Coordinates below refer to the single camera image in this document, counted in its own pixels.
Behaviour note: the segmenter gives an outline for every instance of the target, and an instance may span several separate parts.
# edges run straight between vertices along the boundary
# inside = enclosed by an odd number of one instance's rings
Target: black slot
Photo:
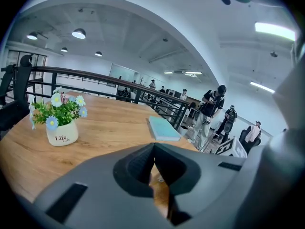
[[[242,168],[242,166],[234,165],[226,162],[221,162],[218,166],[236,171],[240,171],[240,169]]]
[[[74,183],[47,211],[46,214],[63,223],[88,187]]]

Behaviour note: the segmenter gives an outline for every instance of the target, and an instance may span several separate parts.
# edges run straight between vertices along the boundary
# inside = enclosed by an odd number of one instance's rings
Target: potted plant
[[[53,146],[64,146],[73,143],[78,138],[75,119],[87,117],[87,109],[82,96],[67,98],[61,88],[54,91],[51,103],[31,103],[30,121],[32,129],[35,124],[46,124],[49,143]]]

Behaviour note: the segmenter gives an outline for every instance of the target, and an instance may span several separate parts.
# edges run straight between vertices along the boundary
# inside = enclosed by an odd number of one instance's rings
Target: book
[[[154,138],[157,141],[178,142],[180,140],[180,134],[166,119],[150,116],[148,121],[152,129]]]

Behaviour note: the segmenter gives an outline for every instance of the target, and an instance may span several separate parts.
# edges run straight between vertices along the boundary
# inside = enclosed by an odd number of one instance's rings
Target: black cap
[[[227,91],[227,88],[225,87],[225,85],[220,85],[217,88],[217,91],[218,91],[219,94],[225,94],[225,92]]]

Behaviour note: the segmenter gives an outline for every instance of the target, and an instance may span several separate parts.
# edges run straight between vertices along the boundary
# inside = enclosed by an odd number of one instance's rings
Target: pink cloth
[[[259,135],[259,132],[261,131],[261,128],[259,128],[256,125],[251,125],[251,131],[249,132],[249,134],[246,136],[246,138],[244,139],[247,143],[253,142],[256,137]]]

